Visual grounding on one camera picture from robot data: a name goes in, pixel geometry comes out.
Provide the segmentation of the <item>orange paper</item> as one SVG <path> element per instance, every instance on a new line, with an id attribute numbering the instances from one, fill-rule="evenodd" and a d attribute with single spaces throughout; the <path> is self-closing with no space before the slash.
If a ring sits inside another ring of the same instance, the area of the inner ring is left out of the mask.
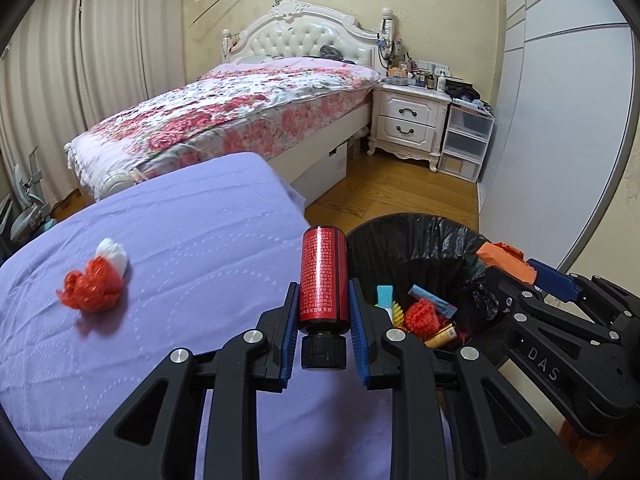
<path id="1" fill-rule="evenodd" d="M 535 284 L 537 271 L 525 261 L 524 252 L 518 248 L 503 242 L 486 242 L 477 249 L 476 255 L 486 266 L 496 266 L 527 285 Z"/>

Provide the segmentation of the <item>yellow bottle black cap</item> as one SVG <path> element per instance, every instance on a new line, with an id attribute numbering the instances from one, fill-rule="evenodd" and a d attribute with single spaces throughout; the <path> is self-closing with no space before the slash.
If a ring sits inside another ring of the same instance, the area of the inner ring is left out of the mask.
<path id="1" fill-rule="evenodd" d="M 456 331 L 456 326 L 454 324 L 448 324 L 444 326 L 437 333 L 434 333 L 431 338 L 428 338 L 424 341 L 424 344 L 427 348 L 438 349 L 446 346 L 446 344 L 450 344 L 450 342 L 455 341 L 458 338 L 458 334 Z"/>

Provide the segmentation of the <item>light blue flat pack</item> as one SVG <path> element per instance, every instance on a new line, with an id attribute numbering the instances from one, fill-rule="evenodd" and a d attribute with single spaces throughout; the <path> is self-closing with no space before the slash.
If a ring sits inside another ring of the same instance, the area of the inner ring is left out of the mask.
<path id="1" fill-rule="evenodd" d="M 435 296 L 431 292 L 428 292 L 418 285 L 413 285 L 409 289 L 409 295 L 413 298 L 416 298 L 417 300 L 425 299 L 431 301 L 431 303 L 435 306 L 436 313 L 442 318 L 446 318 L 447 320 L 450 320 L 450 318 L 452 318 L 457 313 L 457 308 L 455 306 L 445 300 L 440 299 L 439 297 Z"/>

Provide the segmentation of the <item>orange-red foam fruit net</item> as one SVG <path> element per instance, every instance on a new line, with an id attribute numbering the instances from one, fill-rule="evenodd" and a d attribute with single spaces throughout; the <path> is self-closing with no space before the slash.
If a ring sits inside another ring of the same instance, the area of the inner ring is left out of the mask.
<path id="1" fill-rule="evenodd" d="M 420 299 L 405 313 L 405 328 L 422 340 L 427 340 L 440 330 L 440 322 L 433 301 Z"/>

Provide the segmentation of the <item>yellow foam fruit net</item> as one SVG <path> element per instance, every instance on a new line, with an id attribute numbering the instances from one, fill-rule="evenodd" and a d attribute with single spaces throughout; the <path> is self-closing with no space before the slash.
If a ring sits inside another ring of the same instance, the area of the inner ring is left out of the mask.
<path id="1" fill-rule="evenodd" d="M 392 314 L 392 322 L 393 326 L 396 328 L 400 328 L 401 330 L 405 329 L 405 312 L 402 310 L 402 307 L 394 301 L 392 307 L 390 308 L 390 313 Z"/>

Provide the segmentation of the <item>white tissue ball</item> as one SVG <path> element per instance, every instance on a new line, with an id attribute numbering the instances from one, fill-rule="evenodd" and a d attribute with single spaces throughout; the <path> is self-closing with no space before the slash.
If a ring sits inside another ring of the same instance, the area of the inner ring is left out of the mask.
<path id="1" fill-rule="evenodd" d="M 121 278 L 125 276 L 129 256 L 123 244 L 117 243 L 111 238 L 104 238 L 96 248 L 94 256 L 105 259 Z"/>

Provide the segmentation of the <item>red can black cap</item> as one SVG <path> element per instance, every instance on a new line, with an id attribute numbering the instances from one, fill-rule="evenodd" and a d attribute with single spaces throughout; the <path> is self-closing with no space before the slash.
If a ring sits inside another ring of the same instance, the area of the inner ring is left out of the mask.
<path id="1" fill-rule="evenodd" d="M 303 236 L 298 328 L 304 370 L 344 370 L 350 329 L 346 236 L 313 226 Z"/>

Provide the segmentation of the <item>black lined trash bin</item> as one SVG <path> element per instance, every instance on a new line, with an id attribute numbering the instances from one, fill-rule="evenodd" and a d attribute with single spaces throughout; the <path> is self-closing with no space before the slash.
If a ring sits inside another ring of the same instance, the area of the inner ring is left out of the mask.
<path id="1" fill-rule="evenodd" d="M 346 242 L 348 275 L 368 304 L 376 303 L 378 286 L 390 285 L 407 309 L 410 288 L 419 286 L 457 309 L 454 324 L 466 344 L 495 366 L 506 362 L 506 306 L 486 287 L 487 266 L 476 255 L 486 237 L 454 220 L 403 212 L 357 226 Z"/>

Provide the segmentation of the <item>purple table cloth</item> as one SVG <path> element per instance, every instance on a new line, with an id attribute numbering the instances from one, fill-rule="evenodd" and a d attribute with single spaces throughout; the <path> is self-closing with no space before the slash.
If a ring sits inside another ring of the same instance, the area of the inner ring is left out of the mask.
<path id="1" fill-rule="evenodd" d="M 220 348 L 283 304 L 299 280 L 303 201 L 258 155 L 165 174 L 79 211 L 1 266 L 1 405 L 51 479 L 175 348 Z M 129 256 L 118 307 L 96 316 L 56 296 L 104 238 Z M 389 479 L 390 391 L 354 367 L 295 367 L 259 393 L 261 479 Z"/>

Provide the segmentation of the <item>white sliding wardrobe door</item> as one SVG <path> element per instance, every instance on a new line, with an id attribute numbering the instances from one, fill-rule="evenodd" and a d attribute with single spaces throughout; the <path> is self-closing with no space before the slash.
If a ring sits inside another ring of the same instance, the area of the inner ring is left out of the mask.
<path id="1" fill-rule="evenodd" d="M 506 0 L 480 230 L 560 270 L 597 229 L 639 107 L 639 45 L 614 0 Z"/>

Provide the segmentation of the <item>plastic drawer unit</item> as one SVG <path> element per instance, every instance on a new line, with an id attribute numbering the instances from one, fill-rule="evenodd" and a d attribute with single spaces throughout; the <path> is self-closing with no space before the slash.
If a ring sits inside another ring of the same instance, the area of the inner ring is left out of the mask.
<path id="1" fill-rule="evenodd" d="M 495 117 L 484 107 L 453 100 L 449 105 L 438 170 L 476 183 L 483 169 Z"/>

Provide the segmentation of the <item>grey desk chair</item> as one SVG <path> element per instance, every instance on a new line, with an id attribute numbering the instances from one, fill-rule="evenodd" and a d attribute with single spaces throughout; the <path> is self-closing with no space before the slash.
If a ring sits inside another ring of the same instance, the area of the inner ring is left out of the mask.
<path id="1" fill-rule="evenodd" d="M 28 155 L 28 174 L 20 164 L 14 166 L 13 194 L 1 203 L 1 233 L 9 226 L 9 240 L 15 247 L 26 245 L 56 223 L 51 205 L 44 200 L 43 173 L 38 167 L 37 151 L 38 148 L 34 148 Z"/>

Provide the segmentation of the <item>white nightstand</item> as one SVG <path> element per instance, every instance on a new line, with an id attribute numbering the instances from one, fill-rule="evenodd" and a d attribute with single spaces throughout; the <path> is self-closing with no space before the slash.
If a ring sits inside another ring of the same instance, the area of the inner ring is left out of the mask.
<path id="1" fill-rule="evenodd" d="M 425 162 L 436 172 L 451 99 L 444 92 L 378 84 L 373 90 L 368 154 L 376 150 Z"/>

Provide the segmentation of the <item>white storage box under bed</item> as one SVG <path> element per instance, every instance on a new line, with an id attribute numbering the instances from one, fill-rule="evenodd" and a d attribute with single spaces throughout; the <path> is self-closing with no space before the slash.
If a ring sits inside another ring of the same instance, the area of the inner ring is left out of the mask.
<path id="1" fill-rule="evenodd" d="M 346 178 L 347 143 L 339 145 L 292 182 L 292 188 L 310 205 Z"/>

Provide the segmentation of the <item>floral pink bedspread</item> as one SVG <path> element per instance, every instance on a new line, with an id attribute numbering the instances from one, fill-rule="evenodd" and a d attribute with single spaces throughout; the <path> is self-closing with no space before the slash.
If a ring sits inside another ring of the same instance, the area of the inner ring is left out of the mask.
<path id="1" fill-rule="evenodd" d="M 119 183 L 242 152 L 265 160 L 363 106 L 381 76 L 324 58 L 221 64 L 197 81 L 107 117 L 66 144 L 79 187 L 102 200 Z"/>

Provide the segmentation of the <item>white tufted bed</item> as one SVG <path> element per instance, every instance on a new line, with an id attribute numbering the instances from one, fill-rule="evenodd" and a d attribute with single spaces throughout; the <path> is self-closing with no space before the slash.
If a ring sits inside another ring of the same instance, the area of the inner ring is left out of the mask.
<path id="1" fill-rule="evenodd" d="M 234 153 L 259 155 L 293 182 L 369 125 L 381 80 L 381 30 L 318 4 L 282 0 L 232 35 L 221 64 L 197 80 L 102 119 L 65 147 L 93 202 L 178 169 Z"/>

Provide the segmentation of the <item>beige curtains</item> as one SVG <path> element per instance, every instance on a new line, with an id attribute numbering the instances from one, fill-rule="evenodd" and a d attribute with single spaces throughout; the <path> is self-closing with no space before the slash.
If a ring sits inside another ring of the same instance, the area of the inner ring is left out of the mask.
<path id="1" fill-rule="evenodd" d="M 186 81 L 182 0 L 36 0 L 1 55 L 6 170 L 37 157 L 52 203 L 76 188 L 65 145 Z"/>

